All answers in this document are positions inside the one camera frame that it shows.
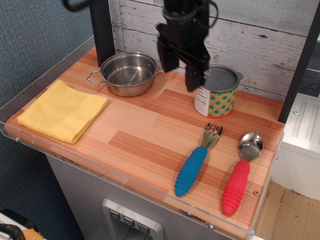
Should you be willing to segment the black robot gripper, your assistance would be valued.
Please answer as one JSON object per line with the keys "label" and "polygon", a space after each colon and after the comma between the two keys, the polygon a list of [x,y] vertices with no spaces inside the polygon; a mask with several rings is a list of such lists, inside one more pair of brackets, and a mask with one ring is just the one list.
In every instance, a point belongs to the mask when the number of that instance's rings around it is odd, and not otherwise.
{"label": "black robot gripper", "polygon": [[208,4],[166,4],[162,10],[166,23],[156,26],[159,32],[157,51],[165,73],[186,64],[185,85],[192,92],[205,84],[211,75],[210,55],[204,45],[209,29]]}

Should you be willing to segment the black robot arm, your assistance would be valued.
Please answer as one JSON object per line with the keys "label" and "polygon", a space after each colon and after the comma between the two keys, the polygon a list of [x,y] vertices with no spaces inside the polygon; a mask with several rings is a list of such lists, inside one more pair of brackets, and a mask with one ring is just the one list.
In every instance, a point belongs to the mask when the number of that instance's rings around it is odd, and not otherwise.
{"label": "black robot arm", "polygon": [[203,85],[210,75],[210,55],[204,41],[209,29],[216,23],[209,22],[210,6],[219,9],[212,0],[165,0],[162,15],[166,24],[156,26],[157,51],[164,72],[179,67],[179,61],[186,64],[185,84],[192,92]]}

